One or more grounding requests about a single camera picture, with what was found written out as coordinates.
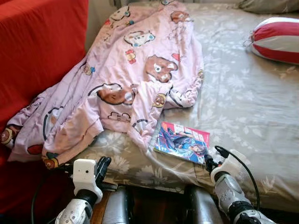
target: pink blanket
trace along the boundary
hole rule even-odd
[[[197,98],[203,58],[192,31],[176,1],[119,9],[87,56],[9,120],[1,136],[9,161],[43,159],[55,168],[104,129],[127,133],[145,151],[161,111]]]

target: floral pattern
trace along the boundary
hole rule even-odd
[[[244,45],[254,27],[273,15],[246,13],[228,4],[186,6],[205,56],[203,86],[192,108],[166,110],[161,120],[210,132],[210,154],[219,160],[216,144],[244,154],[261,206],[298,212],[299,67],[258,57]],[[179,193],[193,183],[213,192],[203,166],[151,149],[144,155],[123,133],[105,131],[79,158],[103,155],[112,157],[107,179],[113,182]],[[245,171],[237,179],[255,203]]]

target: gray pillow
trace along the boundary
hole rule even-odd
[[[243,0],[239,8],[258,14],[288,13],[299,10],[299,0]]]

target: pillow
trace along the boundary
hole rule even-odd
[[[299,0],[243,0],[239,8],[258,14],[288,13],[299,10]]]
[[[299,64],[299,19],[272,17],[251,36],[253,53],[275,61]]]

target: book cover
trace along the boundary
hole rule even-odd
[[[162,122],[154,150],[184,160],[204,164],[210,133]]]

